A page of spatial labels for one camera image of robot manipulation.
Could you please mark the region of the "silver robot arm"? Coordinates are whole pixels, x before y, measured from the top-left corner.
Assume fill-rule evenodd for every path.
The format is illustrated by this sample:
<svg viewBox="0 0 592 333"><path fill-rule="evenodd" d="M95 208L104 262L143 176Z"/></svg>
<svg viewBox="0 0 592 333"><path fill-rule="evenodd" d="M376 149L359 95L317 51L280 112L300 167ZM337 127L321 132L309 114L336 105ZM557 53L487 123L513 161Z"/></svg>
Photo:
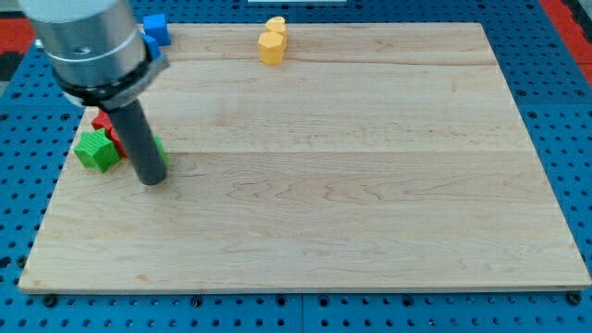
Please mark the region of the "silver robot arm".
<svg viewBox="0 0 592 333"><path fill-rule="evenodd" d="M55 80L75 104L107 112L130 105L160 72L128 0L19 0Z"/></svg>

